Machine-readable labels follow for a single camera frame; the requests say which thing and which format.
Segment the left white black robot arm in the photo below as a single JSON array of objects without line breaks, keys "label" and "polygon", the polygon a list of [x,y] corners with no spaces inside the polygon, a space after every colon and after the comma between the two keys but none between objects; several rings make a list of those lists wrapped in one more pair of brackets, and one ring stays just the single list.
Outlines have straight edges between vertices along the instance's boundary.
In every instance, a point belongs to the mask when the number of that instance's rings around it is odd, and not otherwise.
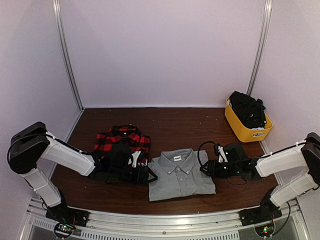
[{"label": "left white black robot arm", "polygon": [[63,194],[38,165],[48,160],[78,174],[102,181],[149,184],[158,179],[148,166],[151,139],[133,125],[116,125],[97,135],[92,152],[82,151],[55,137],[43,122],[36,122],[10,140],[7,162],[22,176],[61,222],[72,218]]}]

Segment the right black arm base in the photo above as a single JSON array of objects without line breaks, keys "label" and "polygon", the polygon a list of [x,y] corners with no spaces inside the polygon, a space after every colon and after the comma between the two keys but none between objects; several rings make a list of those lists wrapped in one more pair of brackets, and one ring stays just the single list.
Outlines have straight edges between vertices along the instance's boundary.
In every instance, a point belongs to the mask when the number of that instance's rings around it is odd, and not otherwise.
[{"label": "right black arm base", "polygon": [[272,190],[266,193],[258,207],[246,208],[238,213],[242,226],[254,225],[255,233],[264,239],[275,233],[275,219],[282,216],[280,207],[270,200],[271,193]]}]

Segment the red black plaid shirt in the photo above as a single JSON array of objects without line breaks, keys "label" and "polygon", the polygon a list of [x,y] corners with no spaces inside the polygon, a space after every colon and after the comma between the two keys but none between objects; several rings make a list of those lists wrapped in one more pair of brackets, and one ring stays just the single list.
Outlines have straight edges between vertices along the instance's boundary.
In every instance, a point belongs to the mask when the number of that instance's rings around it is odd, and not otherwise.
[{"label": "red black plaid shirt", "polygon": [[148,165],[151,138],[148,135],[142,134],[137,126],[114,125],[108,132],[98,133],[93,151],[96,153],[108,153],[115,144],[124,144],[133,152],[140,151],[142,153],[142,158],[137,161],[138,165]]}]

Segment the yellow plastic basket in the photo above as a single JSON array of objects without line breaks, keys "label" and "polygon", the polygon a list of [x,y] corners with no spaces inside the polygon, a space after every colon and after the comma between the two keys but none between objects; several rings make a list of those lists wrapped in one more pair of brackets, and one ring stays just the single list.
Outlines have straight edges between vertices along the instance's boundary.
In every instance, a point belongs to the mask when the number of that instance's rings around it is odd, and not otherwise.
[{"label": "yellow plastic basket", "polygon": [[245,127],[242,122],[238,119],[232,107],[230,105],[230,99],[227,98],[225,100],[225,118],[230,125],[233,133],[242,143],[250,143],[250,142],[260,142],[263,141],[268,133],[273,128],[273,122],[269,118],[269,116],[265,113],[266,124],[263,129],[253,129]]}]

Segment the grey long sleeve shirt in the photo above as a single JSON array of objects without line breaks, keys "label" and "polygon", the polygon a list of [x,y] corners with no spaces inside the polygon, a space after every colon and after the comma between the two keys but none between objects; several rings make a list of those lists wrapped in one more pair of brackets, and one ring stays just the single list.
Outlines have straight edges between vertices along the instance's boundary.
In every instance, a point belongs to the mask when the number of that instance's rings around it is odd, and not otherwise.
[{"label": "grey long sleeve shirt", "polygon": [[163,151],[153,158],[148,166],[158,179],[149,183],[149,201],[215,194],[216,186],[210,176],[200,171],[198,157],[202,164],[209,160],[205,150],[191,148]]}]

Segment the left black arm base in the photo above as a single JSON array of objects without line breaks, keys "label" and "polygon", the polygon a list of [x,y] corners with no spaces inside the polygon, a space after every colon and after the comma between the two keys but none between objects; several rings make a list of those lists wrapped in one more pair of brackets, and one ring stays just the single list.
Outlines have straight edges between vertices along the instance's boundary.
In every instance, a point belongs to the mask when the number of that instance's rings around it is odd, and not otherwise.
[{"label": "left black arm base", "polygon": [[64,197],[61,203],[50,207],[42,201],[42,207],[46,210],[45,217],[55,220],[57,223],[53,227],[53,233],[58,239],[66,239],[76,232],[77,227],[86,227],[89,212],[68,207]]}]

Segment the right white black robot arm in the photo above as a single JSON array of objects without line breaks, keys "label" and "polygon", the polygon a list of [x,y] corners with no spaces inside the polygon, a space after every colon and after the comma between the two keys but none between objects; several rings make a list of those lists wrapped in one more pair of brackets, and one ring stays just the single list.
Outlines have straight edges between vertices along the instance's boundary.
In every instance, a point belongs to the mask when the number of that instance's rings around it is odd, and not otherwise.
[{"label": "right white black robot arm", "polygon": [[217,160],[200,164],[200,171],[209,177],[227,179],[239,176],[245,181],[255,181],[275,173],[302,167],[289,183],[269,190],[256,210],[259,220],[268,220],[276,208],[284,203],[320,187],[320,136],[311,132],[294,145],[259,157],[248,157],[243,146],[230,143],[214,144]]}]

